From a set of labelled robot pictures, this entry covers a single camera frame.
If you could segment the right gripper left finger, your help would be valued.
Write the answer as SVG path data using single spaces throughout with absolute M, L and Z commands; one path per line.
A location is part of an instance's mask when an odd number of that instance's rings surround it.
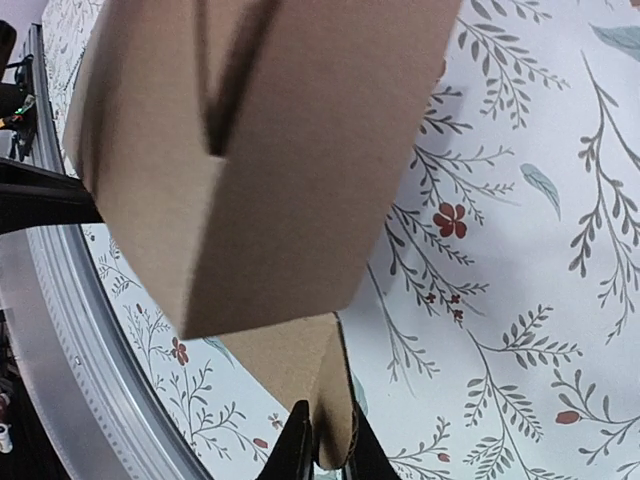
M 293 406 L 262 469 L 262 480 L 311 480 L 312 447 L 309 402 L 299 400 Z

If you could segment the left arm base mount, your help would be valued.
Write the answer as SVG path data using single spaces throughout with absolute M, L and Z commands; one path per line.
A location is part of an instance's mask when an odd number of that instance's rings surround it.
M 9 158 L 23 162 L 32 150 L 37 132 L 37 107 L 33 76 L 34 56 L 10 62 L 17 31 L 1 21 L 1 77 L 14 69 L 14 82 L 1 81 L 1 130 L 12 132 Z

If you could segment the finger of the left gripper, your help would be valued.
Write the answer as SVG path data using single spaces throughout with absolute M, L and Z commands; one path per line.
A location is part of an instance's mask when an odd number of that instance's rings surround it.
M 73 177 L 1 160 L 1 234 L 40 226 L 100 224 L 92 195 Z

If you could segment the brown cardboard box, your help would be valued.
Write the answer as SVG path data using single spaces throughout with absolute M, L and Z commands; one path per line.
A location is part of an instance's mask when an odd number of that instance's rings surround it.
M 360 430 L 354 297 L 442 73 L 456 1 L 107 1 L 63 146 L 185 340 L 223 337 L 314 455 Z

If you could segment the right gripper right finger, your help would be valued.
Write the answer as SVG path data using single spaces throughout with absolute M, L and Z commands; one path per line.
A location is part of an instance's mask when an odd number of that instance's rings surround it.
M 393 467 L 375 436 L 359 404 L 355 409 L 353 448 L 344 466 L 344 478 L 352 480 L 392 480 Z

